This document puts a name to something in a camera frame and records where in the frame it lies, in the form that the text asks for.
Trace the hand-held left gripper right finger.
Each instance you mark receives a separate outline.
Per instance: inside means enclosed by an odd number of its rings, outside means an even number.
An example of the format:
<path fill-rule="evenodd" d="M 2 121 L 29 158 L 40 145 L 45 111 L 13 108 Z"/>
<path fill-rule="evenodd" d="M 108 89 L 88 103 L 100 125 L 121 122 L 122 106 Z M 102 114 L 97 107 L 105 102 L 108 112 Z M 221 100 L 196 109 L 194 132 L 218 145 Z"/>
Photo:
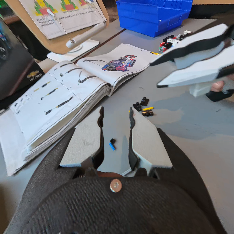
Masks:
<path fill-rule="evenodd" d="M 149 175 L 153 168 L 173 167 L 159 132 L 154 124 L 130 107 L 128 161 L 132 173 L 144 168 Z"/>

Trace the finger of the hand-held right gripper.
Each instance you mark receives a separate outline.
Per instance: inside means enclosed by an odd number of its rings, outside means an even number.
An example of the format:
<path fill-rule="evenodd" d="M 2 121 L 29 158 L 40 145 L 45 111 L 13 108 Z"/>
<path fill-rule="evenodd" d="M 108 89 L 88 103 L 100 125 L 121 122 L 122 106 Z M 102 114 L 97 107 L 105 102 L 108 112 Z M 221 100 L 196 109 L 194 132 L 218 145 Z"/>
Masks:
<path fill-rule="evenodd" d="M 177 70 L 157 83 L 157 88 L 211 83 L 234 76 L 234 43 L 221 42 L 217 47 L 176 58 Z"/>
<path fill-rule="evenodd" d="M 161 54 L 161 56 L 150 63 L 150 66 L 156 66 L 172 59 L 182 58 L 194 52 L 215 48 L 223 41 L 228 30 L 229 26 L 222 23 L 195 32 Z"/>

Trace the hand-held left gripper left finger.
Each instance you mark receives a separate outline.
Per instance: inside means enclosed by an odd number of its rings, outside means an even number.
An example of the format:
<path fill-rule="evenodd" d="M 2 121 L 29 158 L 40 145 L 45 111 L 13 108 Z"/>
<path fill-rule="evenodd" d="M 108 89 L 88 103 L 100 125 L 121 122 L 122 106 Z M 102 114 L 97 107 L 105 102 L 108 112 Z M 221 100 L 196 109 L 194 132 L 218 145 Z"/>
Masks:
<path fill-rule="evenodd" d="M 61 167 L 97 169 L 104 160 L 104 107 L 98 107 L 76 127 L 60 162 Z"/>

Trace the person's right hand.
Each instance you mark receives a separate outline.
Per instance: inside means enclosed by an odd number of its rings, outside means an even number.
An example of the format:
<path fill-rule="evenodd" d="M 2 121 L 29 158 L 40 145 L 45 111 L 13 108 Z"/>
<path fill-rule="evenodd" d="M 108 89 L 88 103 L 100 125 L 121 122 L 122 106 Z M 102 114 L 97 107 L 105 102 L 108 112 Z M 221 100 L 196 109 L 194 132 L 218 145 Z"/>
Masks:
<path fill-rule="evenodd" d="M 211 86 L 210 91 L 212 92 L 222 92 L 224 89 L 225 82 L 224 81 L 218 81 L 216 83 L 213 83 Z"/>

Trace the partly built toy car model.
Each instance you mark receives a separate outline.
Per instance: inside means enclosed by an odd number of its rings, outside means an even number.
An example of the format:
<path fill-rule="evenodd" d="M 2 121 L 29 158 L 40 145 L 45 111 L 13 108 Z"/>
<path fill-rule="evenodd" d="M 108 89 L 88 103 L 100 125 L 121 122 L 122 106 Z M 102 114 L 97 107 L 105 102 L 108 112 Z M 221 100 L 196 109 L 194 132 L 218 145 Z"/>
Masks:
<path fill-rule="evenodd" d="M 178 36 L 168 36 L 165 37 L 162 42 L 159 45 L 159 52 L 163 53 L 166 50 L 168 50 L 171 47 L 174 47 L 175 45 L 177 45 L 181 40 L 183 40 L 186 36 L 189 36 L 190 34 L 193 34 L 194 32 L 192 31 L 184 31 L 183 34 L 179 34 Z"/>

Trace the open instruction booklet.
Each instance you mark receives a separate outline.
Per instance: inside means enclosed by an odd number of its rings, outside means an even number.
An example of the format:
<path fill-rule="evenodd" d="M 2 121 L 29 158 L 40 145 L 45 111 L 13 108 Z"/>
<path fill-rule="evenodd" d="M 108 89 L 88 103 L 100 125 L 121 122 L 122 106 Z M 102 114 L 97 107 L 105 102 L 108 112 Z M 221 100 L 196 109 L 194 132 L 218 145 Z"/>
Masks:
<path fill-rule="evenodd" d="M 121 44 L 107 54 L 62 61 L 0 115 L 0 145 L 12 176 L 76 126 L 105 96 L 149 67 L 157 53 Z"/>

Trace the blue storage bin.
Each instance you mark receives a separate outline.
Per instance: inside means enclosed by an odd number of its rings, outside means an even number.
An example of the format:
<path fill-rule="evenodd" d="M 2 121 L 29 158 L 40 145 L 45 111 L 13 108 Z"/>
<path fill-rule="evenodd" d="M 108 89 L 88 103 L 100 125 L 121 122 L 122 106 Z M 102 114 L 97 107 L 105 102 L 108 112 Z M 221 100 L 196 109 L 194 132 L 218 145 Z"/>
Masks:
<path fill-rule="evenodd" d="M 118 0 L 120 27 L 150 37 L 171 31 L 187 19 L 192 0 Z"/>

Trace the black toy car set box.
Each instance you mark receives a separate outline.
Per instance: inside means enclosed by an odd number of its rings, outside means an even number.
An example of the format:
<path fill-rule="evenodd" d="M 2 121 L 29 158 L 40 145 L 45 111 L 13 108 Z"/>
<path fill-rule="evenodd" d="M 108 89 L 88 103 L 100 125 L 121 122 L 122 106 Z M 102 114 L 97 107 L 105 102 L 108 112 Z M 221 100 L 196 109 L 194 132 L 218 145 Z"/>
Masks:
<path fill-rule="evenodd" d="M 44 75 L 28 50 L 0 19 L 0 110 L 8 107 Z"/>

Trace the wooden document stand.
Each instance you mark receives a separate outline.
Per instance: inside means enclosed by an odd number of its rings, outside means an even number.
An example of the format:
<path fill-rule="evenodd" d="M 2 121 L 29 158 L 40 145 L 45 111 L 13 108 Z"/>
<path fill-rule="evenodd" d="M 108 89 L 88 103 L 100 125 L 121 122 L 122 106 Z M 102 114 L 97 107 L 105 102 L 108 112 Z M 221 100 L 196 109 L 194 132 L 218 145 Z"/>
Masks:
<path fill-rule="evenodd" d="M 16 13 L 19 19 L 39 40 L 39 42 L 50 52 L 56 54 L 66 54 L 86 40 L 103 31 L 109 25 L 109 16 L 102 0 L 97 0 L 97 5 L 100 7 L 101 13 L 106 18 L 101 23 L 77 30 L 71 33 L 65 33 L 54 39 L 47 39 L 46 36 L 39 30 L 35 22 L 28 14 L 24 6 L 19 0 L 6 0 L 10 8 Z"/>

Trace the printed instruction sheet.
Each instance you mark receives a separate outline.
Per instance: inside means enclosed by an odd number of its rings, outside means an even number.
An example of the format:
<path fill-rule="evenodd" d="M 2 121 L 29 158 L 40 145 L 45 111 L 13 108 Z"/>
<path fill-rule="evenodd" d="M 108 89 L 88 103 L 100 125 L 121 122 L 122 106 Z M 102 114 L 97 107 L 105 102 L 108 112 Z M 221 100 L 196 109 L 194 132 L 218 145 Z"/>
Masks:
<path fill-rule="evenodd" d="M 20 0 L 47 39 L 106 21 L 95 0 Z"/>

